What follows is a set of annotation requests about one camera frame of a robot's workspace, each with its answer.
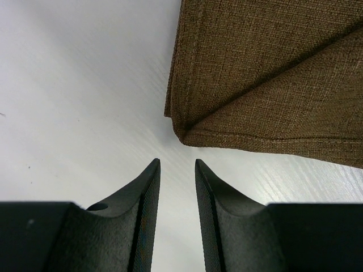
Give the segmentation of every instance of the small hole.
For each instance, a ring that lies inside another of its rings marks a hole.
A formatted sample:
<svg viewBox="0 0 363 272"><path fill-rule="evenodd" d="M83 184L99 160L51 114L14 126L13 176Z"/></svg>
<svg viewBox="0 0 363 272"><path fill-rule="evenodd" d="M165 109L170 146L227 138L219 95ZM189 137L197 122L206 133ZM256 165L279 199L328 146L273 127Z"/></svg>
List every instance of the small hole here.
<svg viewBox="0 0 363 272"><path fill-rule="evenodd" d="M87 211L102 211L108 208L108 205L105 203L96 203L90 206Z"/></svg>

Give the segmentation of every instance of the white tabletop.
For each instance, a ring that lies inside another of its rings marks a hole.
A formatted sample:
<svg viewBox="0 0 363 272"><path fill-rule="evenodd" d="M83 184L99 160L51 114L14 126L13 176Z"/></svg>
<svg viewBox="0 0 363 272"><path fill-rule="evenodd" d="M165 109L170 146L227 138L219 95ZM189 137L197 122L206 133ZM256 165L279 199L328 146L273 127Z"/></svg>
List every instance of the white tabletop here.
<svg viewBox="0 0 363 272"><path fill-rule="evenodd" d="M153 271L204 271L194 163L261 203L361 202L363 170L183 146L163 116L180 0L0 0L0 201L87 207L162 163Z"/></svg>

